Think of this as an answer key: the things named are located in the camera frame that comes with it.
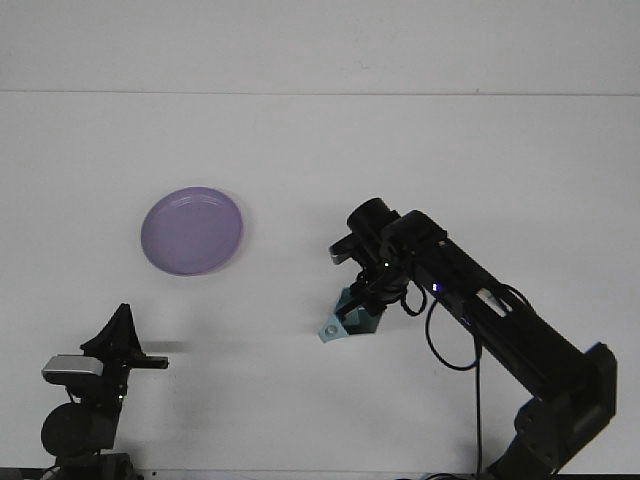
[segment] white wall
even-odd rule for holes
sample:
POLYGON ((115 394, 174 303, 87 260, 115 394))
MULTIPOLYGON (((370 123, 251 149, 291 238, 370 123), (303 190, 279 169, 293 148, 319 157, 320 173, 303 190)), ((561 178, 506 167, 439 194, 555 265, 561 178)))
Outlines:
MULTIPOLYGON (((639 20, 634 2, 0 4, 0 465, 50 464, 39 431, 66 397, 39 370, 125 301, 171 360, 131 377, 118 438, 140 467, 471 471, 473 379, 421 321, 394 307, 375 336, 315 336, 356 273, 326 249, 382 196, 579 348, 610 345, 619 415, 567 471, 639 471, 639 20), (516 95, 398 95, 478 89, 516 95), (230 193, 247 234, 178 278, 139 228, 188 185, 230 193)), ((528 395, 485 365, 491 461, 528 395)))

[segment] wire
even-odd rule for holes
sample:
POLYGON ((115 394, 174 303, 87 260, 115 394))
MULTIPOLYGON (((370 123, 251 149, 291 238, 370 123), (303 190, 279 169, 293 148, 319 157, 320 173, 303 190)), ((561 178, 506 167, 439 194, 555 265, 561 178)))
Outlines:
POLYGON ((429 475, 427 478, 424 478, 422 480, 441 480, 441 479, 461 480, 460 477, 456 477, 451 473, 434 473, 433 475, 429 475))
MULTIPOLYGON (((435 355, 435 357, 447 368, 451 370, 455 370, 458 372, 465 372, 475 368, 475 391, 476 391, 476 446, 477 446, 477 460, 476 460, 476 479, 480 478, 480 473, 482 472, 482 408, 480 401, 480 359, 482 357, 482 342, 480 341, 479 336, 477 335, 475 324, 471 324, 471 333, 473 334, 473 348, 475 353, 475 359, 469 365, 454 365, 447 360, 438 352, 436 349, 433 340, 431 339, 431 317, 433 316, 433 311, 435 310, 436 305, 438 305, 438 299, 435 299, 434 302, 429 307, 429 311, 427 312, 427 318, 425 320, 424 332, 425 337, 427 339, 427 343, 429 344, 429 348, 431 352, 435 355)), ((445 477, 445 478, 458 478, 455 476, 445 477)))
POLYGON ((67 387, 65 390, 67 391, 67 395, 69 396, 69 400, 71 400, 71 403, 78 403, 76 399, 73 398, 73 395, 71 394, 71 390, 69 390, 69 387, 67 387))
POLYGON ((429 311, 427 312, 427 319, 424 322, 424 335, 427 339, 427 343, 429 344, 429 348, 431 349, 431 351, 433 352, 433 354, 435 355, 435 357, 440 361, 440 363, 442 363, 445 367, 450 368, 451 370, 455 370, 457 372, 466 372, 471 370, 472 368, 474 368, 478 362, 479 359, 476 358, 472 363, 470 363, 469 365, 454 365, 450 362, 448 362, 447 360, 445 360, 445 358, 440 355, 440 352, 438 352, 438 350, 436 349, 433 340, 431 339, 431 317, 433 316, 433 311, 436 308, 436 305, 438 305, 438 300, 435 299, 433 301, 433 303, 431 304, 431 306, 429 307, 429 311))
POLYGON ((52 467, 49 467, 44 472, 42 472, 42 476, 40 477, 40 480, 45 480, 45 478, 46 480, 52 480, 58 476, 59 472, 60 472, 60 467, 58 467, 57 465, 53 465, 52 467))
POLYGON ((420 294, 422 295, 422 302, 420 303, 420 308, 418 310, 412 310, 411 307, 407 304, 407 289, 405 288, 404 293, 400 297, 400 305, 402 305, 403 310, 407 313, 407 315, 411 317, 417 317, 422 315, 422 313, 427 308, 427 292, 422 285, 416 282, 414 279, 411 280, 413 284, 418 288, 420 294))

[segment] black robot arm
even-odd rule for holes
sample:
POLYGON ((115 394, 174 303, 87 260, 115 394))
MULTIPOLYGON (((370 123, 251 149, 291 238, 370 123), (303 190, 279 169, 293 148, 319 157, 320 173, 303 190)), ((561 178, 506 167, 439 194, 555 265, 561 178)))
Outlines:
POLYGON ((340 321, 359 307, 381 314, 413 280, 533 395, 518 412, 516 437, 490 467, 491 476, 548 479, 609 423, 617 362, 604 344, 580 352, 419 211, 401 217, 375 198, 347 224, 352 233, 330 253, 334 263, 353 258, 362 272, 336 311, 340 321))

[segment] purple plate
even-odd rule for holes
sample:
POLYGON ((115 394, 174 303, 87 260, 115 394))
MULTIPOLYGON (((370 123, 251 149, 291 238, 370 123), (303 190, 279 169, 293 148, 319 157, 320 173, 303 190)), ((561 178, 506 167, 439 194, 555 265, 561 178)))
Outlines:
POLYGON ((189 187, 170 193, 142 224, 142 250, 156 267, 174 275, 198 275, 233 256, 242 237, 242 216, 224 193, 189 187))

